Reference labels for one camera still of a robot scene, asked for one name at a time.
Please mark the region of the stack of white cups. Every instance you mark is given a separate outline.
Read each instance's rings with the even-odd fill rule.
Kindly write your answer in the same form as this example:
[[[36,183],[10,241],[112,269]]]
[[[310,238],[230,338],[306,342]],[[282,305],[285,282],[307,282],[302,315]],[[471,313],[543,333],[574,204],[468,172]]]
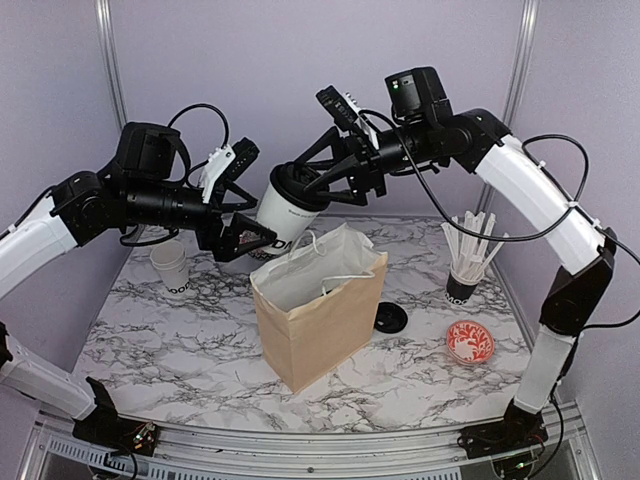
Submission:
[[[150,261],[170,294],[183,294],[189,289],[189,268],[182,243],[169,240],[155,246]]]

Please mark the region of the brown paper takeout bag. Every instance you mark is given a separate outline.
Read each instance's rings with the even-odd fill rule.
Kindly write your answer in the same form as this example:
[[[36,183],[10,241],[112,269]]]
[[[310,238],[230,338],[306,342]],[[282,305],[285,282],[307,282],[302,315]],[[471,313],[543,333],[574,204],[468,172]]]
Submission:
[[[344,223],[250,274],[263,356],[293,393],[366,346],[388,254]],[[340,283],[321,295],[323,283]]]

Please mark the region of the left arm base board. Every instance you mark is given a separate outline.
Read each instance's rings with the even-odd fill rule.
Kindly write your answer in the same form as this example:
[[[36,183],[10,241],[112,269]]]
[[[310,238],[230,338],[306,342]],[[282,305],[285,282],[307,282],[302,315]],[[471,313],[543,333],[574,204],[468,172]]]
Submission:
[[[77,439],[144,456],[153,455],[159,433],[160,427],[153,422],[120,417],[75,420],[72,431]]]

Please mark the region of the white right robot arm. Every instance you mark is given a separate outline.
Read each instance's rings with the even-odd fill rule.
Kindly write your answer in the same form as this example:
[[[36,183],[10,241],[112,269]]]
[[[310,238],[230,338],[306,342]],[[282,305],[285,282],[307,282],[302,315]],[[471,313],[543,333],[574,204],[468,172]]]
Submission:
[[[541,327],[521,383],[495,430],[506,448],[534,431],[537,415],[561,377],[577,337],[613,276],[615,237],[581,212],[546,169],[530,158],[524,142],[494,114],[481,108],[454,113],[432,67],[385,80],[392,102],[388,129],[367,133],[370,110],[355,105],[334,86],[316,98],[334,125],[296,162],[320,169],[301,190],[304,201],[365,206],[367,194],[386,193],[385,178],[420,175],[456,162],[476,174],[515,207],[560,261],[541,310]]]

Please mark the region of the right arm base board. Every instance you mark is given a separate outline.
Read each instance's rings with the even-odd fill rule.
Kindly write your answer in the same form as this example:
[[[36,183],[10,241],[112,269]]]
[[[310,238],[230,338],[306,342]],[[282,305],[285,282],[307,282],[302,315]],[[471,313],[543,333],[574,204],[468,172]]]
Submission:
[[[542,420],[502,419],[495,422],[465,427],[460,431],[457,445],[469,459],[508,453],[530,446],[543,446],[548,434]]]

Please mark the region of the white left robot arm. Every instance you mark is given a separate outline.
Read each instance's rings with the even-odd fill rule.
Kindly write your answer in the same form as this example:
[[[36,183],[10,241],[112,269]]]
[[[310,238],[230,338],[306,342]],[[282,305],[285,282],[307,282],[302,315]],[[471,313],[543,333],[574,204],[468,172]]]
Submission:
[[[199,249],[218,263],[269,245],[275,232],[246,216],[257,200],[236,183],[258,155],[248,138],[225,145],[206,160],[198,186],[190,187],[186,178],[171,177],[176,160],[184,170],[192,168],[180,131],[127,123],[101,170],[80,171],[47,187],[2,233],[2,296],[110,230],[119,231],[128,248],[142,246],[137,238],[142,227],[163,228],[159,243],[189,230]]]

